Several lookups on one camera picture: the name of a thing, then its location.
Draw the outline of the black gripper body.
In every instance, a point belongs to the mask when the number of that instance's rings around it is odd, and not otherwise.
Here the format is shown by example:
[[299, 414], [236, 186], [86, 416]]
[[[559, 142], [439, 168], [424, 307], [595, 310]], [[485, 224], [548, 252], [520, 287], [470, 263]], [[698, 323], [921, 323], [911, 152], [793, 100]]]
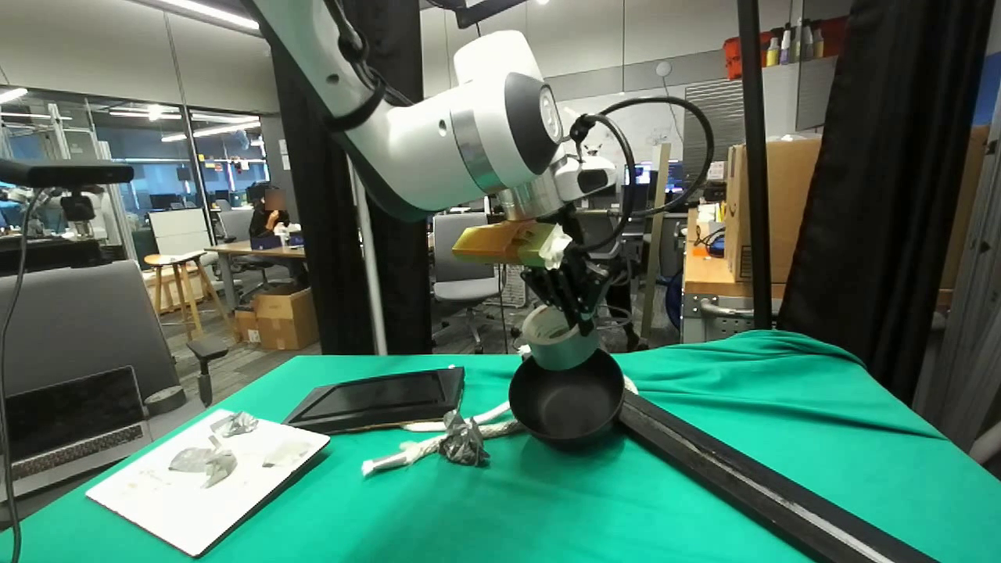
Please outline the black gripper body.
[[574, 292], [577, 292], [577, 300], [581, 300], [581, 278], [586, 273], [595, 273], [595, 274], [604, 274], [607, 273], [589, 260], [589, 252], [573, 242], [564, 255], [554, 263], [554, 266], [521, 266], [521, 282], [544, 300], [544, 304], [554, 304], [548, 283], [544, 283], [544, 274], [548, 273], [564, 273]]

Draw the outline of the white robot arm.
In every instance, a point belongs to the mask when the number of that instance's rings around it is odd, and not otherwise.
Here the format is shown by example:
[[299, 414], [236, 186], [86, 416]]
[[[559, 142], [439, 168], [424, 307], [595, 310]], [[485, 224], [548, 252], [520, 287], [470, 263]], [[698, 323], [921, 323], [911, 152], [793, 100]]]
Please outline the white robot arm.
[[321, 104], [327, 130], [381, 214], [428, 222], [435, 214], [506, 192], [514, 216], [466, 235], [459, 252], [520, 263], [570, 326], [591, 320], [596, 283], [570, 270], [589, 255], [570, 228], [570, 205], [581, 197], [581, 161], [520, 31], [466, 45], [454, 55], [449, 90], [395, 104], [336, 0], [249, 0], [249, 8]]

